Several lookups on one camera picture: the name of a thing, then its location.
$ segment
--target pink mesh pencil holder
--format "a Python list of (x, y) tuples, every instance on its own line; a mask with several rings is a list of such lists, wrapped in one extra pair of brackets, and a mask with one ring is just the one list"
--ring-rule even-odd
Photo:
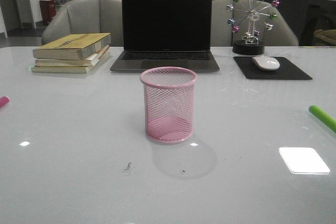
[(178, 67), (152, 68), (140, 76), (144, 84), (147, 136), (161, 143), (178, 143), (193, 134), (193, 71)]

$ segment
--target book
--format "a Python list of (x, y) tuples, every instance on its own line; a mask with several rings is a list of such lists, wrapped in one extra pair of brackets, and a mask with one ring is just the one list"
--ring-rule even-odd
[(33, 55), (37, 59), (83, 60), (110, 43), (110, 33), (70, 34), (33, 49)]
[(109, 45), (84, 60), (59, 60), (59, 59), (36, 59), (37, 67), (89, 67), (94, 66), (100, 57), (109, 49)]
[(102, 50), (90, 56), (89, 58), (94, 58), (94, 60), (87, 66), (33, 66), (31, 71), (33, 73), (88, 73), (107, 54), (108, 50), (109, 46), (105, 46)]

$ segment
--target gray armchair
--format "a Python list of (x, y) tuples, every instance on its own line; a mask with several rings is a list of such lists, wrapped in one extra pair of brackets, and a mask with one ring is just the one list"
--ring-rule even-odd
[(111, 45), (123, 46), (121, 0), (73, 0), (57, 12), (42, 34), (42, 44), (69, 34), (111, 33)]
[[(239, 23), (244, 19), (245, 13), (239, 11), (227, 12), (226, 6), (233, 4), (233, 0), (213, 0), (212, 1), (212, 24), (211, 24), (211, 46), (226, 46), (232, 45), (232, 41), (241, 40), (244, 33), (247, 31), (248, 22), (245, 21), (240, 25), (238, 33), (233, 34), (232, 28), (227, 24), (229, 18), (234, 18)], [(257, 9), (269, 6), (267, 2), (261, 2)], [(248, 0), (240, 0), (234, 3), (235, 8), (243, 9), (244, 6), (249, 6)], [(269, 7), (263, 11), (266, 14), (275, 13), (277, 18), (274, 20), (263, 19), (274, 27), (270, 31), (264, 29), (265, 24), (256, 22), (256, 28), (260, 30), (259, 39), (265, 46), (298, 46), (298, 38), (290, 29), (279, 11), (274, 7)]]

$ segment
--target red trash can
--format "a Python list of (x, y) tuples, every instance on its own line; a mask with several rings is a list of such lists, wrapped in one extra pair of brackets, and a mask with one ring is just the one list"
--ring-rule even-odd
[(44, 25), (49, 25), (56, 15), (55, 0), (40, 0), (41, 15)]

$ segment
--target mouse pad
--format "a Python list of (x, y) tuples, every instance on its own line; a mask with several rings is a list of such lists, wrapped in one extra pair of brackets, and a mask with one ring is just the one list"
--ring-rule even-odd
[(252, 56), (233, 57), (247, 79), (258, 80), (312, 80), (285, 57), (275, 57), (280, 67), (277, 70), (260, 70), (252, 61)]

